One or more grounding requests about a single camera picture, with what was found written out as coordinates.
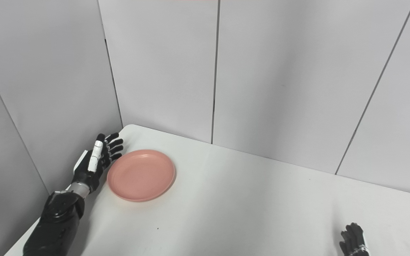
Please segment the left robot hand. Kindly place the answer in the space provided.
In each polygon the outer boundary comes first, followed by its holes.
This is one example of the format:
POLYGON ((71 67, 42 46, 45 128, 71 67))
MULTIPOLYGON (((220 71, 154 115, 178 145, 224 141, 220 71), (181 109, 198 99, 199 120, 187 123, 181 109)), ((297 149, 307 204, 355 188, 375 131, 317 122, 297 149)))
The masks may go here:
POLYGON ((76 162, 73 180, 67 189, 83 197, 85 191, 87 194, 95 192, 104 170, 122 157, 123 149, 123 139, 118 132, 108 136, 98 134, 93 149, 85 150, 76 162))

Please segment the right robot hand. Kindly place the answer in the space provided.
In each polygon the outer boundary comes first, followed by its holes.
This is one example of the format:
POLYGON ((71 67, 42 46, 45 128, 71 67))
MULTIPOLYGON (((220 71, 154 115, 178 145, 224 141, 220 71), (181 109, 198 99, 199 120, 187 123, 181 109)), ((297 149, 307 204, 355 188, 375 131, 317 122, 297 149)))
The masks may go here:
POLYGON ((369 248, 366 245, 363 229, 355 222, 346 225, 341 231, 342 241, 339 242, 344 256, 369 256, 369 248))

